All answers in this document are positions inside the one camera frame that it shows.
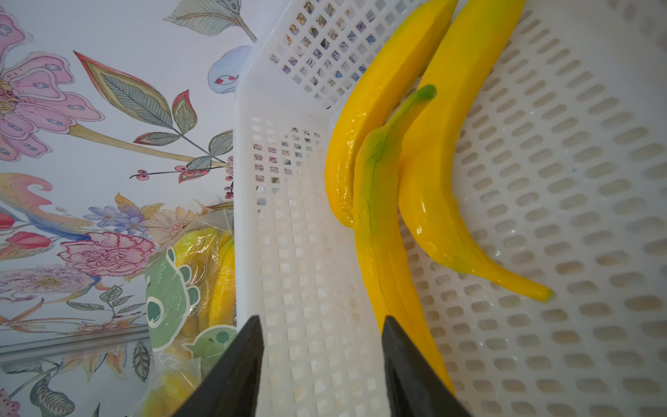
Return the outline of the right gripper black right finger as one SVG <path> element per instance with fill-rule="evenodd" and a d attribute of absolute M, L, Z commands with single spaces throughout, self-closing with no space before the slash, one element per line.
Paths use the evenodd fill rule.
<path fill-rule="evenodd" d="M 385 319 L 381 342 L 392 417 L 470 417 L 392 316 Z"/>

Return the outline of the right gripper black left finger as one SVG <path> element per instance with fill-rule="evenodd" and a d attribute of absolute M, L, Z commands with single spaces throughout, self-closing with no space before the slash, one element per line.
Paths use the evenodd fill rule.
<path fill-rule="evenodd" d="M 261 319 L 251 316 L 175 417 L 255 416 L 263 351 Z"/>

